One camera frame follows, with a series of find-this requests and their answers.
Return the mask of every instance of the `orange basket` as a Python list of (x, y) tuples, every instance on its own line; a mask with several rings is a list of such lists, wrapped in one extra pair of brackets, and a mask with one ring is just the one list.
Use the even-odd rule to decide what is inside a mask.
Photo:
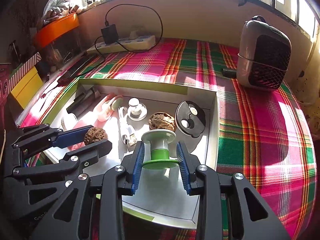
[(43, 27), (33, 38), (33, 44), (41, 50), (56, 38), (79, 26), (76, 13), (66, 15)]

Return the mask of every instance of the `power strip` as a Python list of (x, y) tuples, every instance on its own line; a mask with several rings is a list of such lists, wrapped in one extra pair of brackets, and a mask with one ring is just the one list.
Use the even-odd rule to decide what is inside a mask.
[[(140, 36), (134, 40), (129, 40), (129, 38), (123, 38), (118, 40), (124, 47), (128, 50), (147, 50), (150, 49), (154, 44), (156, 44), (156, 37), (152, 36)], [(97, 43), (97, 49), (102, 54), (126, 51), (118, 43), (113, 43), (106, 45), (104, 42)], [(87, 50), (88, 54), (97, 54), (94, 46)]]

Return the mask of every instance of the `table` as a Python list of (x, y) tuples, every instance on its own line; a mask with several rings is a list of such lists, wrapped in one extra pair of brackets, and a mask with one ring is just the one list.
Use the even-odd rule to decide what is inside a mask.
[[(244, 88), (236, 80), (221, 76), (222, 67), (236, 68), (237, 53), (236, 48), (215, 43), (163, 39), (145, 53), (109, 54), (103, 66), (81, 79), (145, 80), (217, 91), (217, 171), (242, 172), (290, 236), (296, 238), (308, 225), (315, 199), (317, 172), (311, 135), (303, 112), (285, 83), (278, 91), (267, 93)], [(90, 67), (98, 61), (97, 57)], [(61, 104), (60, 98), (74, 92), (71, 87), (53, 90), (41, 111), (44, 101), (38, 100), (22, 125), (52, 121), (50, 110)], [(228, 235), (225, 220), (224, 235)]]

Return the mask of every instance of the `black power adapter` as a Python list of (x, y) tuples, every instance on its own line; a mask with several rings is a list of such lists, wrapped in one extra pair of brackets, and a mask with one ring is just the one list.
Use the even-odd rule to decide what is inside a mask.
[(104, 43), (110, 45), (115, 43), (118, 39), (118, 32), (115, 24), (108, 25), (101, 29), (101, 34), (103, 36)]

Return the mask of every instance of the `white cap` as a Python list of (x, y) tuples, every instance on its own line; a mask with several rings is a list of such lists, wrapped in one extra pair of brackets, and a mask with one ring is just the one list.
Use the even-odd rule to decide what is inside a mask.
[(137, 98), (131, 98), (130, 100), (129, 100), (129, 106), (131, 106), (131, 107), (137, 107), (138, 105), (139, 105), (139, 99), (137, 99)]

